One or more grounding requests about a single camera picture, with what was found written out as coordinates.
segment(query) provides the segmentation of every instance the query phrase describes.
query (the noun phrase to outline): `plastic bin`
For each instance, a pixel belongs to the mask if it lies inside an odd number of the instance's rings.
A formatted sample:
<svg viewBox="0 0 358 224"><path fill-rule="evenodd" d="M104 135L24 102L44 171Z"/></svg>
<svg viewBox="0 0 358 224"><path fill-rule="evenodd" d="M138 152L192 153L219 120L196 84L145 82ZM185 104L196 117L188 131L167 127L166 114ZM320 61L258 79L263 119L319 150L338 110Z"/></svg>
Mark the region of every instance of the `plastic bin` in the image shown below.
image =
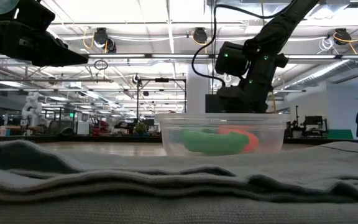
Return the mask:
<svg viewBox="0 0 358 224"><path fill-rule="evenodd" d="M289 114L157 114L168 156L281 151Z"/></svg>

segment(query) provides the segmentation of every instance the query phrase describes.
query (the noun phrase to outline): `ceiling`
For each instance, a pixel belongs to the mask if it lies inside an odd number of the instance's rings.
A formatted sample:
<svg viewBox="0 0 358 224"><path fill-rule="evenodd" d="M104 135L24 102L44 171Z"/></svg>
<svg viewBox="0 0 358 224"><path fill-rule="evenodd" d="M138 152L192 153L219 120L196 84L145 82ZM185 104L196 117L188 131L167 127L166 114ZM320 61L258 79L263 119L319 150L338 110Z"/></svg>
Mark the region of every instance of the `ceiling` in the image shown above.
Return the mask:
<svg viewBox="0 0 358 224"><path fill-rule="evenodd" d="M217 1L217 3L230 4L262 14L259 1L249 1L251 3L248 4L243 2L247 1ZM289 1L264 2L264 14L269 15L284 8ZM328 1L328 5L313 10L295 29L282 52L304 55L349 54L351 50L349 45L332 46L326 42L324 45L329 45L330 48L322 50L322 41L327 34L332 35L335 28L346 28L353 39L358 39L358 5L357 7L352 5L356 2L337 0L330 3ZM81 54L104 54L104 50L95 45L89 47L92 45L93 32L98 27L107 28L109 36L116 43L117 54L193 54L201 47L191 38L195 27L205 28L208 37L211 37L211 0L76 0L75 5L73 1L67 0L44 0L41 3L56 14L48 31L62 39L71 50ZM246 39L258 34L263 24L261 19L228 9L218 9L216 17L218 21L216 50L213 51L213 44L203 53L217 53L226 40L243 44ZM354 43L354 46L357 50L358 42ZM112 59L109 63L111 65L107 69L99 72L92 66L88 68L84 66L38 68L26 62L2 59L0 60L0 75L8 78L22 78L27 74L27 77L30 75L33 79L56 77L57 79L79 79L80 82L96 79L96 74L98 74L98 79L104 77L110 82L96 82L95 80L81 82L81 87L85 89L135 89L135 84L132 82L135 74L141 78L186 78L189 70L188 60ZM211 59L197 63L208 64L209 70L212 71ZM275 82L277 85L288 82L318 64L319 62L307 60L290 62L285 68L277 69ZM228 82L235 85L238 80L232 78ZM68 88L65 82L57 85L28 83L27 87L33 88L34 85L37 85L37 88ZM141 93L140 98L144 105L141 106L140 113L182 112L185 94L181 90L184 86L179 85L181 83L150 82L143 91L147 89L175 91L151 91L149 96L143 96ZM89 96L79 96L77 92L64 92L59 96L68 98L67 101L89 101L90 103L98 103L103 98L120 106L121 110L112 108L117 114L133 113L130 110L136 108L134 100L136 92L96 93L99 98L95 101ZM105 109L98 106L93 106L93 108Z"/></svg>

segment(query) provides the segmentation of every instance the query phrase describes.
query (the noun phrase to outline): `metal frame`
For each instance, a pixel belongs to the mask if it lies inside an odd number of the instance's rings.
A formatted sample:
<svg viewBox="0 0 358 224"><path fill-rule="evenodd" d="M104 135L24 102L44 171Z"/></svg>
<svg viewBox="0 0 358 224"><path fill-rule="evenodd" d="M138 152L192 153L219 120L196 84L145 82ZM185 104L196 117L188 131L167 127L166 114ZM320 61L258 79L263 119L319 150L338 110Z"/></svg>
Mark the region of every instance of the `metal frame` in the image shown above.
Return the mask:
<svg viewBox="0 0 358 224"><path fill-rule="evenodd" d="M143 84L142 88L140 88L140 82L141 81L145 81L146 83ZM136 83L136 118L139 119L139 92L141 90L143 90L143 88L149 84L150 82L175 82L180 88L181 88L181 91L184 91L185 92L185 113L186 113L186 106L187 106L187 82L186 82L186 79L176 79L176 78L144 78L144 79L138 79L137 83ZM179 84L178 84L178 81L182 81L185 83L185 88L183 89Z"/></svg>

